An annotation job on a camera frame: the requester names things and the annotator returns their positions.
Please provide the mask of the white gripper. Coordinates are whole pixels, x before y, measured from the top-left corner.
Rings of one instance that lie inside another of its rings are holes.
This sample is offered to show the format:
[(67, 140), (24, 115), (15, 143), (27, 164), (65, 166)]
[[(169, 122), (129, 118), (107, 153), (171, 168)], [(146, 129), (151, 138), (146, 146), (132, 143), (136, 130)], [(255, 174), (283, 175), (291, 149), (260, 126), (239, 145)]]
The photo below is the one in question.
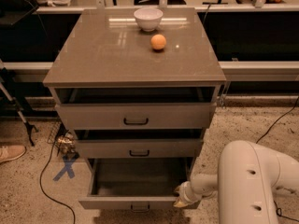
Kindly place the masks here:
[(188, 204), (194, 204), (202, 200), (202, 195), (195, 193), (190, 181), (175, 187), (174, 192), (178, 193), (180, 198), (180, 200), (175, 200), (173, 204), (176, 208), (183, 208), (188, 206)]

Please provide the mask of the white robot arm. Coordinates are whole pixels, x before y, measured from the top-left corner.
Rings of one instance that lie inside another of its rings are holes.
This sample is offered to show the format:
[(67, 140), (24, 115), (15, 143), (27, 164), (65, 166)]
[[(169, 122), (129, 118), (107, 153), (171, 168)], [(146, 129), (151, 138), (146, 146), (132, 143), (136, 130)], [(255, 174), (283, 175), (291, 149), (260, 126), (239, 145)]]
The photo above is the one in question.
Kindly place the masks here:
[(218, 172), (195, 175), (176, 187), (178, 208), (218, 195), (219, 224), (278, 224), (273, 195), (299, 190), (299, 161), (249, 141), (223, 149)]

